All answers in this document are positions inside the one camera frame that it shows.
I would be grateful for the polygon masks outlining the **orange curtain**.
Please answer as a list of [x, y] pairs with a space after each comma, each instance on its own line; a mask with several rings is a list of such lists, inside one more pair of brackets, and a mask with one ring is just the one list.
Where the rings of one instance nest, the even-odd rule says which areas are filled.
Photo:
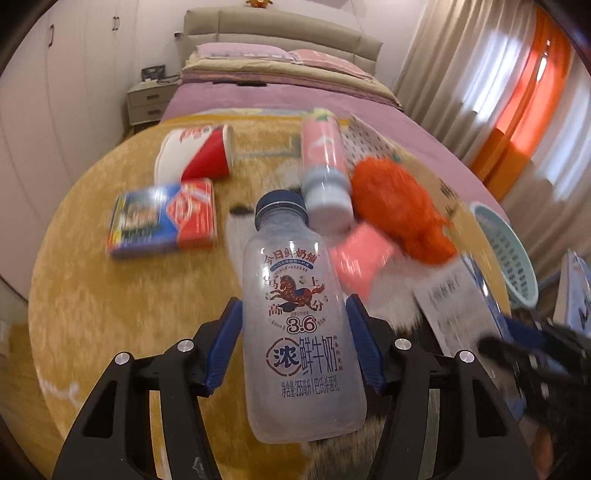
[[569, 39], [539, 8], [517, 85], [471, 164], [472, 172], [496, 200], [510, 192], [540, 146], [557, 111], [572, 60]]

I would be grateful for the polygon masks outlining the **orange plastic bag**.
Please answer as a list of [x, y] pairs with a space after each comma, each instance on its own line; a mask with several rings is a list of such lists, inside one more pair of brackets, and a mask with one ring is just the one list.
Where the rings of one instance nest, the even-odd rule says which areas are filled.
[[368, 157], [351, 177], [356, 216], [427, 265], [441, 265], [457, 254], [445, 229], [450, 222], [436, 209], [428, 191], [390, 159]]

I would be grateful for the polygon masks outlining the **blue red tiger box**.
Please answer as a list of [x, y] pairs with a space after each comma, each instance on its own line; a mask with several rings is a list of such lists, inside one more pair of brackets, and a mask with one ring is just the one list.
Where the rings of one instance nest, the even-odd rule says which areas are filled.
[[213, 184], [198, 179], [119, 195], [106, 250], [119, 259], [211, 247], [216, 239]]

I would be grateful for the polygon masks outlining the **pink pillow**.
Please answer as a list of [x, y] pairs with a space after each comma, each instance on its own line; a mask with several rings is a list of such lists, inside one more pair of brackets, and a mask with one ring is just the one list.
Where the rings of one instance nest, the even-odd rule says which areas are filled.
[[370, 79], [371, 74], [348, 60], [311, 49], [290, 51], [290, 55], [301, 65], [342, 73], [360, 79]]

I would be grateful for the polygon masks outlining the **beige padded headboard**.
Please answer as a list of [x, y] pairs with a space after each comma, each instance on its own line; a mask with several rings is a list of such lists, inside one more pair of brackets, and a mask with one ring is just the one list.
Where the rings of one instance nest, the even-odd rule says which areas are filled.
[[180, 61], [204, 43], [246, 43], [291, 51], [311, 49], [339, 57], [373, 75], [383, 42], [363, 32], [297, 13], [250, 7], [204, 7], [186, 11]]

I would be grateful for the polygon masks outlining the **white dotted paper bag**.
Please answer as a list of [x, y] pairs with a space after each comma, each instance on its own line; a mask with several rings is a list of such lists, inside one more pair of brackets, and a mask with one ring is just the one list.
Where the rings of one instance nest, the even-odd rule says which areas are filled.
[[353, 173], [356, 165], [369, 157], [402, 162], [394, 143], [356, 116], [349, 118], [349, 124], [341, 130], [341, 134], [349, 174]]

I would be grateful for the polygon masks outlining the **white wardrobe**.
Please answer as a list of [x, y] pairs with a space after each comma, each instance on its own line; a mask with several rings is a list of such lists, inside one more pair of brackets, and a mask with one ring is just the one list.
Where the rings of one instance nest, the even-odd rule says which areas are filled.
[[58, 1], [1, 75], [1, 278], [23, 297], [60, 202], [123, 136], [137, 10]]

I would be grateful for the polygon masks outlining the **white blue milk carton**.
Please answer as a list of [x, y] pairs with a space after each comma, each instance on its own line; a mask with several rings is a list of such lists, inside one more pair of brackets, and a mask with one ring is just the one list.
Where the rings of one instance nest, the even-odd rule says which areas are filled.
[[420, 281], [414, 295], [443, 354], [453, 357], [462, 350], [471, 351], [501, 392], [515, 419], [520, 420], [526, 402], [514, 374], [478, 350], [480, 340], [485, 337], [496, 337], [507, 343], [511, 343], [513, 337], [473, 257], [463, 253], [448, 262]]

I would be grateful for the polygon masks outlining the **beige nightstand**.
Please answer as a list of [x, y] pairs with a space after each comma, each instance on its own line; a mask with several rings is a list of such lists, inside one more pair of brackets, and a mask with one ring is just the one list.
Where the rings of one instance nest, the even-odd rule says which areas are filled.
[[149, 80], [131, 87], [126, 94], [129, 125], [159, 122], [178, 86], [178, 81]]

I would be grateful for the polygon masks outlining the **beige curtain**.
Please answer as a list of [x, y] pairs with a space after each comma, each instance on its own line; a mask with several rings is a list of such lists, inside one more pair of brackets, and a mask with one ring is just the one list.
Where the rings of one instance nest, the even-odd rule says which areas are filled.
[[[532, 1], [433, 1], [422, 20], [394, 90], [471, 172], [525, 66], [539, 8], [548, 13]], [[510, 192], [494, 198], [542, 276], [568, 250], [590, 254], [590, 75], [569, 41], [551, 124]]]

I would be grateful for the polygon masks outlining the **clear milk bottle blue cap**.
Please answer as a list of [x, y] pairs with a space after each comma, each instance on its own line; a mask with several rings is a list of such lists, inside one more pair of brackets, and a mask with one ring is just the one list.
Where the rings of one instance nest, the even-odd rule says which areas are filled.
[[243, 252], [242, 335], [249, 424], [266, 444], [360, 429], [363, 379], [342, 289], [301, 195], [274, 190]]

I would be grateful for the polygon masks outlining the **red white paper cup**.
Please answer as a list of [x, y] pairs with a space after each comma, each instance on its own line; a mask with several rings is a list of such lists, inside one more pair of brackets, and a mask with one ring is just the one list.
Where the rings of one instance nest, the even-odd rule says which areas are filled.
[[235, 130], [228, 124], [171, 130], [154, 162], [154, 184], [220, 180], [235, 162]]

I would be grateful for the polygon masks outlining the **light blue desk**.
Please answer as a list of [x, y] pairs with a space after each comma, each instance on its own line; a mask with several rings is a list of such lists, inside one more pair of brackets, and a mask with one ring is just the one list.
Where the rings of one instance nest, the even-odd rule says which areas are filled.
[[576, 252], [562, 258], [553, 322], [590, 337], [590, 269]]

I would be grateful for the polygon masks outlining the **purple pillow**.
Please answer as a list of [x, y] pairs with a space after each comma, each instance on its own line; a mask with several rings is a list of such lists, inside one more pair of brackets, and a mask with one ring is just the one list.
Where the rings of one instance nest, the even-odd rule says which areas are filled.
[[270, 45], [249, 43], [210, 42], [197, 46], [195, 56], [216, 59], [266, 59], [287, 63], [296, 63], [293, 55]]

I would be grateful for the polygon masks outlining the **orange plush toy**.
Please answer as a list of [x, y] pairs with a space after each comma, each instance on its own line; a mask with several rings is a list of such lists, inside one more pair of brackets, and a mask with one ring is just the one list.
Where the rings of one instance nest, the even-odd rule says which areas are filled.
[[273, 0], [246, 0], [245, 3], [252, 8], [266, 8], [273, 4]]

